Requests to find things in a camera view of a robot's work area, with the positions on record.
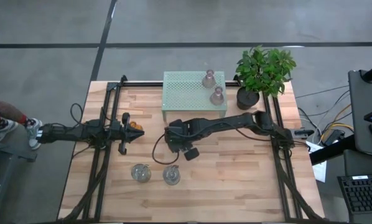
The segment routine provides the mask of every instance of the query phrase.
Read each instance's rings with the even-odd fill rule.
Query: black keyboard
[[[338,177],[338,183],[352,214],[372,213],[372,175]]]

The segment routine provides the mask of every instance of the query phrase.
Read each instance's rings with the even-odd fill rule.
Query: sneaker
[[[27,134],[29,136],[29,145],[32,150],[36,150],[41,146],[41,143],[39,143],[37,138],[38,129],[42,126],[42,121],[32,118],[35,121],[35,124],[33,126],[26,127]]]
[[[0,129],[0,142],[5,138],[7,133],[10,133],[11,131],[15,130],[18,127],[18,123],[11,120],[6,120],[7,125],[5,128]]]

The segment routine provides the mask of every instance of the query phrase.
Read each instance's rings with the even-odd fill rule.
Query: green perforated box
[[[225,74],[215,72],[216,85],[205,88],[202,80],[206,72],[164,72],[162,93],[162,112],[166,111],[218,111],[224,117],[228,108],[226,100]],[[215,87],[221,86],[225,101],[222,105],[213,105],[210,96]]]

